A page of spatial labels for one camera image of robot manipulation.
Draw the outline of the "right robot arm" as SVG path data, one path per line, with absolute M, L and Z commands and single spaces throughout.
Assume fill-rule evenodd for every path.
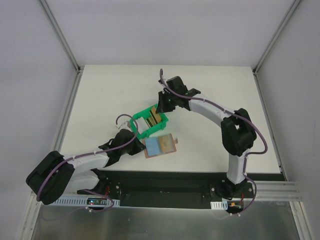
M 237 197 L 247 182 L 244 175 L 245 156 L 257 139 L 248 112 L 243 108 L 227 110 L 206 99 L 199 90 L 189 90 L 179 76 L 165 80 L 161 71 L 158 82 L 164 88 L 158 93 L 156 113 L 172 112 L 178 106 L 198 113 L 220 127 L 222 144 L 229 156 L 224 188 L 228 196 Z

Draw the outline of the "gold credit card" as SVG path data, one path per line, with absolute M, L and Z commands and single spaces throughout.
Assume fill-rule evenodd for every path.
M 176 151 L 175 142 L 171 134 L 159 136 L 158 142 L 162 153 L 171 153 Z

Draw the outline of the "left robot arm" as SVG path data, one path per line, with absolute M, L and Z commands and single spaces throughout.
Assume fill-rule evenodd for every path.
M 57 150 L 51 151 L 25 182 L 44 205 L 67 193 L 107 196 L 111 184 L 102 170 L 117 163 L 121 156 L 134 156 L 145 148 L 132 131 L 121 129 L 114 138 L 89 153 L 67 157 Z

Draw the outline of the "tan leather card holder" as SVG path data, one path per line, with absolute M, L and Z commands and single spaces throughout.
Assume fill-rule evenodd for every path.
M 145 158 L 148 159 L 176 152 L 178 139 L 174 138 L 173 135 L 169 133 L 145 138 L 143 144 L 145 145 Z

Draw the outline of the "green plastic bin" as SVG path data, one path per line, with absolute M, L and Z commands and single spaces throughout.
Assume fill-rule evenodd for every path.
M 137 133 L 139 140 L 150 137 L 150 135 L 162 131 L 167 126 L 169 119 L 164 113 L 156 113 L 158 104 L 154 104 L 133 115 L 130 120 L 130 129 Z

